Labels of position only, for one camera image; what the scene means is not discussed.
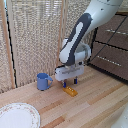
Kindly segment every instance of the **wooden tabletop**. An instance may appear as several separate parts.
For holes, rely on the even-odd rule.
[[[78,92],[75,97],[65,93],[54,79],[46,91],[31,83],[1,94],[0,108],[28,103],[38,110],[41,128],[110,128],[128,102],[128,86],[91,67],[85,67],[77,85],[73,82],[69,79],[67,85]]]

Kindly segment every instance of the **mug handle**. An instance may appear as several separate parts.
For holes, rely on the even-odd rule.
[[[49,87],[51,86],[52,82],[53,82],[53,79],[52,79],[49,75],[48,75],[48,78],[45,78],[45,79],[47,79],[47,80],[50,80],[50,81],[51,81],[50,85],[48,85],[48,87],[47,87],[47,88],[49,88]]]

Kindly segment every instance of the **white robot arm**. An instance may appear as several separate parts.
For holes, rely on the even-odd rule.
[[[85,58],[90,57],[91,51],[88,48],[89,46],[82,45],[80,43],[81,39],[94,28],[108,22],[118,11],[122,2],[123,0],[92,0],[90,2],[60,51],[59,58],[65,66],[78,64]]]
[[[64,39],[60,61],[64,64],[55,70],[55,78],[63,81],[84,73],[83,60],[91,56],[91,49],[81,42],[83,36],[108,22],[117,12],[123,0],[92,0],[78,19],[68,39]]]

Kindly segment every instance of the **black cable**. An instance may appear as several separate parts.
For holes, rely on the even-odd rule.
[[[120,26],[123,24],[123,22],[126,20],[127,17],[128,17],[128,15],[122,20],[122,22],[120,23],[120,25],[117,27],[117,29],[115,30],[115,32],[113,33],[113,35],[109,38],[109,40],[107,41],[107,43],[101,48],[101,50],[89,62],[87,62],[85,65],[88,65],[91,61],[93,61],[96,58],[96,56],[105,48],[105,46],[109,43],[109,41],[112,39],[112,37],[115,35],[115,33],[117,32],[117,30],[120,28]]]

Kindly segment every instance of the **orange block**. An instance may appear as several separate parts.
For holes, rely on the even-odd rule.
[[[63,91],[68,93],[70,96],[76,96],[78,93],[77,91],[75,91],[74,89],[72,89],[71,87],[69,86],[66,86],[66,88],[63,88]]]

